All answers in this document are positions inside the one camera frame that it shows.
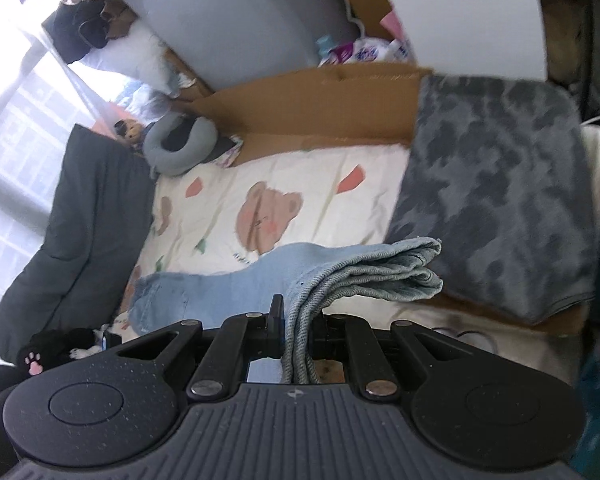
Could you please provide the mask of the white black spotted fleece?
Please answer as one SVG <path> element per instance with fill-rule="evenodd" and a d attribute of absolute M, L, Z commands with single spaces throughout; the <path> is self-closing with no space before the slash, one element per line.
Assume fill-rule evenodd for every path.
<path fill-rule="evenodd" d="M 72 349 L 69 352 L 70 359 L 73 361 L 82 360 L 106 350 L 109 346 L 108 337 L 111 335 L 110 328 L 110 325 L 104 324 L 98 330 L 93 330 L 94 341 L 87 344 L 85 348 Z"/>

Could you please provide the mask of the pink refill pouch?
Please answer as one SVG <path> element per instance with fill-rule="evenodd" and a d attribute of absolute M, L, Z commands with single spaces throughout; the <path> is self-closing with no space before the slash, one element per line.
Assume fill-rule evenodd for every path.
<path fill-rule="evenodd" d="M 329 56 L 321 58 L 320 66 L 376 62 L 417 64 L 411 41 L 393 10 L 379 22 L 391 35 L 391 40 L 367 36 L 365 26 L 358 18 L 349 15 L 348 19 L 358 26 L 360 36 L 346 44 L 338 44 L 330 51 Z"/>

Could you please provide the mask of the white fluffy pillow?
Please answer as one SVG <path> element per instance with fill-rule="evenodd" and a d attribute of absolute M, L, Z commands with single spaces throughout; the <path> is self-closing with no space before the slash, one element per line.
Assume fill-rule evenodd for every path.
<path fill-rule="evenodd" d="M 117 73 L 147 84 L 170 98 L 180 94 L 178 71 L 166 59 L 168 46 L 141 20 L 129 33 L 91 50 L 81 62 L 94 70 Z"/>

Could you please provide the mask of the grey neck pillow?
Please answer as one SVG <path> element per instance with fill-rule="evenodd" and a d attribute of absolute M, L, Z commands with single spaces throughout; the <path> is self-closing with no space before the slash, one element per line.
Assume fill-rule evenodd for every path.
<path fill-rule="evenodd" d="M 206 162 L 218 140 L 210 119 L 169 113 L 148 128 L 143 154 L 153 172 L 176 177 Z"/>

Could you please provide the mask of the folded brown white clothes stack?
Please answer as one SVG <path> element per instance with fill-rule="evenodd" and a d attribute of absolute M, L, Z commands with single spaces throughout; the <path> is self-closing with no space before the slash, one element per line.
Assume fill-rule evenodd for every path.
<path fill-rule="evenodd" d="M 591 171 L 596 234 L 600 236 L 600 125 L 584 122 L 581 125 L 581 134 L 588 168 Z M 492 304 L 477 304 L 466 298 L 449 295 L 447 292 L 442 292 L 434 300 L 427 300 L 427 304 L 445 310 L 478 316 L 478 318 L 487 318 L 494 322 L 523 328 L 524 330 L 567 336 L 580 333 L 592 300 L 592 292 L 567 296 L 551 304 L 544 304 L 545 312 L 532 315 L 531 318 L 524 318 L 521 314 L 513 314 L 497 309 Z"/>

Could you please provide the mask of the light blue denim pants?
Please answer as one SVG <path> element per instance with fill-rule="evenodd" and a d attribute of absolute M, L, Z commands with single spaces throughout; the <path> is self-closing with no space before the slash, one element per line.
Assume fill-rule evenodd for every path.
<path fill-rule="evenodd" d="M 315 384 L 309 331 L 321 310 L 352 296 L 405 302 L 430 299 L 443 287 L 429 267 L 440 252 L 440 240 L 431 237 L 339 248 L 296 243 L 275 248 L 235 272 L 154 273 L 136 282 L 129 322 L 137 335 L 184 320 L 215 328 L 231 316 L 264 311 L 279 295 L 285 321 L 280 380 Z"/>

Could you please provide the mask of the cream bear print bedsheet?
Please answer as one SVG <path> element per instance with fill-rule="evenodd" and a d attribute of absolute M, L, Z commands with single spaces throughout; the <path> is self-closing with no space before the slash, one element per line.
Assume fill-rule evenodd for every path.
<path fill-rule="evenodd" d="M 396 206 L 410 152 L 400 144 L 291 152 L 222 169 L 199 165 L 159 177 L 154 224 L 131 274 L 114 332 L 135 338 L 126 310 L 135 282 L 155 272 L 219 274 L 242 270 L 276 247 L 379 244 Z M 375 328 L 409 320 L 574 382 L 573 337 L 548 336 L 433 304 L 340 299 L 332 313 L 366 318 Z"/>

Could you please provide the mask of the grey upright mattress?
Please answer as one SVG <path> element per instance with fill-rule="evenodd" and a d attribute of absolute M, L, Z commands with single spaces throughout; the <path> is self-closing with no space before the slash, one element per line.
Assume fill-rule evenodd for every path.
<path fill-rule="evenodd" d="M 123 0 L 212 90 L 303 70 L 358 38 L 344 0 Z"/>

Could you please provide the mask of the folded camouflage cloth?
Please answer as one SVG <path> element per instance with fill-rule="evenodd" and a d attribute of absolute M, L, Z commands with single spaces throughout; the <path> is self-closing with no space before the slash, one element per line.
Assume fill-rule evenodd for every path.
<path fill-rule="evenodd" d="M 453 296 L 524 318 L 594 292 L 591 171 L 571 96 L 552 84 L 430 75 L 387 240 L 440 240 Z"/>

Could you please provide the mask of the small teddy bear toy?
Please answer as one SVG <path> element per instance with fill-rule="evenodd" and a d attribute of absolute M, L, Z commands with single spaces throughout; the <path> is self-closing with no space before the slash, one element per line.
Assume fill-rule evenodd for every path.
<path fill-rule="evenodd" d="M 143 125 L 136 119 L 120 119 L 114 124 L 114 132 L 134 154 L 143 156 L 144 142 L 154 124 Z"/>

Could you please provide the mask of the brown cardboard barrier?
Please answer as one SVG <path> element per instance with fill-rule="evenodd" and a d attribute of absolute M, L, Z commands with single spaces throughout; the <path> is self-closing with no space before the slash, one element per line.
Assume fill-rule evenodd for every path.
<path fill-rule="evenodd" d="M 172 102 L 244 140 L 238 165 L 312 148 L 402 144 L 415 134 L 429 68 L 405 63 L 327 65 Z"/>

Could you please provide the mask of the dark grey duvet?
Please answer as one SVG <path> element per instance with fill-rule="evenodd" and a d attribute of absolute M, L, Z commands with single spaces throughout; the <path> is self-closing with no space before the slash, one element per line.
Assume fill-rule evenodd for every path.
<path fill-rule="evenodd" d="M 140 156 L 73 127 L 43 244 L 0 302 L 0 359 L 16 362 L 46 330 L 112 319 L 148 237 L 154 194 Z"/>

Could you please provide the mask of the detergent bottle blue cap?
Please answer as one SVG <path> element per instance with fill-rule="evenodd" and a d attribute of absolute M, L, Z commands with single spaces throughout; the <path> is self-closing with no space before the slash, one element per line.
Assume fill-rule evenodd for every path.
<path fill-rule="evenodd" d="M 335 41 L 330 35 L 321 36 L 315 41 L 315 44 L 317 54 L 320 58 L 326 58 L 326 56 L 329 56 L 330 51 L 336 47 Z"/>

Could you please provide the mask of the black cat paw plush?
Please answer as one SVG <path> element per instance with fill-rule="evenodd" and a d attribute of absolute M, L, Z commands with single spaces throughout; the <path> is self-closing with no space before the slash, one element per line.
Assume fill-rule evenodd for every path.
<path fill-rule="evenodd" d="M 48 330 L 35 334 L 22 347 L 16 359 L 16 367 L 29 376 L 36 376 L 55 367 L 73 362 L 69 352 L 85 348 L 94 341 L 91 328 L 74 330 Z"/>

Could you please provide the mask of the black garment inside neck pillow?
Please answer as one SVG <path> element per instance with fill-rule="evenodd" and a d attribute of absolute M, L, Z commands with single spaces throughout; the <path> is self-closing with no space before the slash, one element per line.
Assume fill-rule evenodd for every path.
<path fill-rule="evenodd" d="M 187 169 L 223 156 L 232 157 L 239 143 L 219 133 L 210 119 L 198 117 L 182 119 L 164 137 L 161 147 L 169 155 L 170 165 Z"/>

